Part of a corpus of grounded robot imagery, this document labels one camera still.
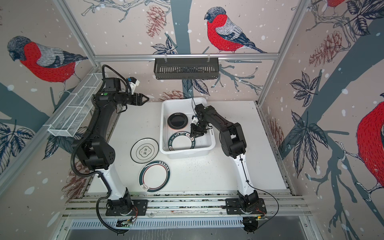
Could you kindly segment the white plate dark lettered rim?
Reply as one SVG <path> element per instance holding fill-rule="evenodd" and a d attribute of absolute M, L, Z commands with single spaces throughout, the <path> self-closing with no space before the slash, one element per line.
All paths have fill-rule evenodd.
<path fill-rule="evenodd" d="M 176 132 L 168 140 L 168 149 L 170 151 L 194 149 L 195 145 L 195 138 L 186 131 Z"/>

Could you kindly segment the white plate black line pattern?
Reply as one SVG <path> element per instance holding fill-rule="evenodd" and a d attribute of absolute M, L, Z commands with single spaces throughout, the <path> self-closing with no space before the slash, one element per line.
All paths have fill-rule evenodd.
<path fill-rule="evenodd" d="M 131 159 L 138 164 L 151 162 L 159 152 L 159 144 L 152 138 L 137 141 L 130 151 Z"/>

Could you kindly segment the orange plate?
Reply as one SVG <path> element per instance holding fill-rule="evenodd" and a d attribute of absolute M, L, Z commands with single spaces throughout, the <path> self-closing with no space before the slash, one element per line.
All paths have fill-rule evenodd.
<path fill-rule="evenodd" d="M 184 127 L 186 127 L 187 124 L 188 124 L 188 121 L 185 121 L 185 120 L 168 122 L 168 126 L 173 130 L 181 130 Z"/>

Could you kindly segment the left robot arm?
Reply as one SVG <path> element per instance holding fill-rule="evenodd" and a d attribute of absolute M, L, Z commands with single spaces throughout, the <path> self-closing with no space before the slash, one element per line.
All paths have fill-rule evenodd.
<path fill-rule="evenodd" d="M 148 97 L 134 92 L 139 83 L 134 77 L 104 78 L 101 88 L 92 96 L 95 111 L 90 124 L 73 143 L 71 169 L 78 177 L 98 175 L 103 181 L 107 187 L 107 216 L 138 213 L 113 165 L 116 152 L 107 142 L 107 132 L 113 114 L 126 111 L 129 105 L 142 106 L 148 102 Z"/>

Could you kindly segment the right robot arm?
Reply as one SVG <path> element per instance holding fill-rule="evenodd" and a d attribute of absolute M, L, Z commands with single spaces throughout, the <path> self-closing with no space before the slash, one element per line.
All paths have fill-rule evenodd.
<path fill-rule="evenodd" d="M 212 125 L 219 131 L 222 150 L 227 157 L 232 158 L 236 170 L 240 209 L 246 214 L 260 213 L 261 200 L 257 190 L 251 186 L 246 165 L 247 143 L 242 126 L 226 120 L 212 106 L 205 107 L 199 104 L 195 106 L 194 111 L 191 137 L 196 139 L 205 135 L 208 132 L 208 125 Z"/>

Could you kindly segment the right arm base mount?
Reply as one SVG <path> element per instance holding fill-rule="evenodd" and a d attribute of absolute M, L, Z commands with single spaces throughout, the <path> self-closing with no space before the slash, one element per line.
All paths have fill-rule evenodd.
<path fill-rule="evenodd" d="M 263 199 L 256 200 L 244 199 L 225 199 L 222 209 L 227 211 L 228 215 L 266 215 L 267 210 Z"/>

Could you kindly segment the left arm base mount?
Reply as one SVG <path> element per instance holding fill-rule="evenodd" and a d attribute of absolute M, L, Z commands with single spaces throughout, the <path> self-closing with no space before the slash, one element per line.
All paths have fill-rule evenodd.
<path fill-rule="evenodd" d="M 108 200 L 106 216 L 145 216 L 148 207 L 148 200 Z"/>

